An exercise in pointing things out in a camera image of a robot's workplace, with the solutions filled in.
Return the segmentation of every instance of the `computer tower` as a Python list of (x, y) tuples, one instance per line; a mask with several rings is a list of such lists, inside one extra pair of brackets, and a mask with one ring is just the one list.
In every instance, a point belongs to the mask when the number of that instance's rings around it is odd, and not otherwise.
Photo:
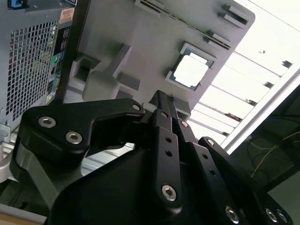
[(54, 99), (75, 10), (64, 0), (16, 4), (0, 2), (0, 129), (10, 130), (28, 108)]

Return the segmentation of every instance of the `fluorescent light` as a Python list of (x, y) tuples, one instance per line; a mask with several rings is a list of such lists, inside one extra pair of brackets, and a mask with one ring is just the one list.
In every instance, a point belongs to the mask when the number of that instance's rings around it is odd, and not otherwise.
[(233, 151), (273, 112), (283, 100), (300, 85), (300, 63), (293, 65), (286, 75), (274, 85), (253, 111), (222, 143), (228, 154)]
[(288, 70), (283, 61), (298, 61), (300, 32), (250, 1), (243, 2), (255, 13), (255, 22), (235, 51), (282, 76)]
[(200, 102), (216, 108), (224, 113), (230, 113), (241, 119), (253, 109), (253, 106), (235, 98), (213, 86), (210, 86), (203, 94)]
[(194, 107), (194, 110), (197, 110), (205, 115), (208, 115), (220, 122), (223, 122), (231, 127), (236, 127), (238, 126), (239, 122), (232, 119), (232, 118), (229, 118), (228, 116), (225, 116), (224, 114), (221, 114), (213, 109), (210, 109), (202, 104), (196, 104), (196, 106)]
[(280, 77), (273, 72), (236, 53), (233, 53), (230, 56), (230, 58), (226, 62), (226, 66), (262, 84), (268, 82), (275, 84), (280, 79)]
[(244, 100), (259, 102), (270, 90), (255, 80), (224, 66), (212, 85)]
[(299, 8), (300, 2), (295, 0), (285, 0), (284, 4), (282, 1), (274, 0), (251, 0), (252, 3), (257, 4), (266, 11), (272, 13), (277, 18), (285, 21), (287, 24), (300, 30), (299, 24)]
[(224, 124), (210, 116), (207, 116), (201, 112), (197, 112), (196, 110), (192, 110), (191, 117), (189, 119), (195, 120), (195, 121), (201, 121), (202, 124), (213, 128), (215, 130), (218, 130), (220, 132), (226, 132), (227, 134), (230, 134), (234, 128)]
[(219, 134), (213, 130), (210, 130), (206, 127), (203, 127), (199, 124), (196, 124), (192, 121), (188, 121), (187, 123), (190, 125), (196, 139), (200, 139), (202, 137), (207, 136), (214, 139), (218, 144), (221, 144), (226, 138), (226, 136)]

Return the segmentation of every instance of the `ventilation grill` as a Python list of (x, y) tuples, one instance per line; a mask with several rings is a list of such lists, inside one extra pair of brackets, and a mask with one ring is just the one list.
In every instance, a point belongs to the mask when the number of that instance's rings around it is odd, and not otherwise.
[(46, 92), (58, 21), (11, 32), (7, 111), (13, 121)]

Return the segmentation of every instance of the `metal bolt head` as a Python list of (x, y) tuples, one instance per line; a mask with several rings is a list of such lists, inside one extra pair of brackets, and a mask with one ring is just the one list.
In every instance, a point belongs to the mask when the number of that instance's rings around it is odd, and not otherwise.
[(266, 209), (266, 213), (270, 220), (272, 220), (274, 223), (277, 223), (277, 218), (271, 210)]
[(188, 127), (188, 124), (187, 124), (185, 121), (181, 121), (181, 124), (182, 124), (185, 128)]
[(170, 185), (163, 185), (162, 192), (168, 201), (174, 202), (176, 200), (176, 191)]
[(233, 222), (234, 224), (239, 223), (240, 219), (238, 214), (236, 214), (236, 212), (230, 206), (226, 206), (225, 212), (231, 222)]
[(132, 107), (133, 107), (135, 110), (138, 110), (138, 111), (141, 110), (141, 108), (140, 108), (138, 105), (133, 104)]
[(211, 140), (211, 139), (207, 139), (208, 143), (211, 145), (211, 146), (214, 146), (215, 143)]
[(66, 134), (66, 140), (71, 144), (79, 144), (83, 141), (83, 137), (75, 131), (70, 131)]
[(285, 222), (287, 223), (287, 218), (283, 215), (282, 211), (277, 210), (277, 214), (279, 215), (279, 217)]
[(45, 128), (52, 128), (56, 125), (55, 119), (49, 116), (43, 116), (38, 119), (38, 123)]

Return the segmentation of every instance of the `sticker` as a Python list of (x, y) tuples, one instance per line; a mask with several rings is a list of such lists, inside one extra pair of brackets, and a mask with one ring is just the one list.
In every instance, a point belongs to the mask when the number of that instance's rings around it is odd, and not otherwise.
[(60, 14), (60, 24), (67, 23), (73, 20), (75, 8), (67, 8), (62, 10)]

